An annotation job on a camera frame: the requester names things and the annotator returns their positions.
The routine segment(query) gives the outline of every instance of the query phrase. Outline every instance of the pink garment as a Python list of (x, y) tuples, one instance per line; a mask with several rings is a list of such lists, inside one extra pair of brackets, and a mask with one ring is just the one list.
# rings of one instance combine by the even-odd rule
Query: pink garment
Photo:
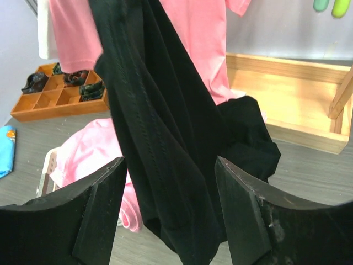
[(215, 103), (244, 96), (227, 77), (226, 6), (242, 16), (250, 0), (160, 1)]
[[(94, 120), (72, 135), (58, 149), (57, 167), (50, 177), (61, 188), (92, 174), (121, 156), (113, 121)], [(133, 232), (141, 230), (143, 225), (140, 208), (129, 173), (126, 176), (120, 216), (125, 228)]]
[(91, 70), (103, 49), (88, 0), (49, 0), (61, 70)]

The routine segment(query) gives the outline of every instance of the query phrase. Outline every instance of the light green object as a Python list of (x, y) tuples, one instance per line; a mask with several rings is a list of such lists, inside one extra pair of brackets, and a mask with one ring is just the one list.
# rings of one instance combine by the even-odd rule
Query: light green object
[(314, 1), (314, 10), (318, 13), (324, 12), (329, 6), (330, 0), (315, 0)]
[(334, 18), (343, 17), (349, 8), (351, 0), (336, 0), (332, 9), (332, 16)]

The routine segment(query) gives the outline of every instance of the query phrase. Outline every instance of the wooden organizer box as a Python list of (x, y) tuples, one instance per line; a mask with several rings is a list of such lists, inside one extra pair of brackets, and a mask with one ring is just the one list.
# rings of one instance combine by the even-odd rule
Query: wooden organizer box
[(227, 68), (231, 88), (254, 97), (266, 112), (272, 138), (335, 154), (347, 145), (350, 67), (227, 54)]
[[(63, 75), (52, 75), (54, 65), (38, 67), (36, 72), (45, 72), (49, 80), (42, 92), (21, 95), (11, 111), (12, 117), (18, 121), (33, 121), (109, 110), (106, 89), (101, 99), (82, 101), (79, 87), (65, 87)], [(89, 71), (85, 84), (100, 80), (94, 71)]]

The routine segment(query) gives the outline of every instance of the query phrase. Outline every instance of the pink sleeve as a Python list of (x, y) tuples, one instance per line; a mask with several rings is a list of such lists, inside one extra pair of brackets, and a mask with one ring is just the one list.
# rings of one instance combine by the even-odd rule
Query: pink sleeve
[(91, 70), (102, 47), (88, 0), (49, 0), (61, 70)]
[(251, 0), (226, 0), (227, 7), (241, 17), (245, 14)]

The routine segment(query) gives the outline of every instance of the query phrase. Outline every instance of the blue cloth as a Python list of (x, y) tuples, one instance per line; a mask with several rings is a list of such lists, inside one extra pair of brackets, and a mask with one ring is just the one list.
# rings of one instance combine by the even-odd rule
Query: blue cloth
[(15, 156), (16, 128), (6, 125), (0, 128), (0, 178), (11, 173)]

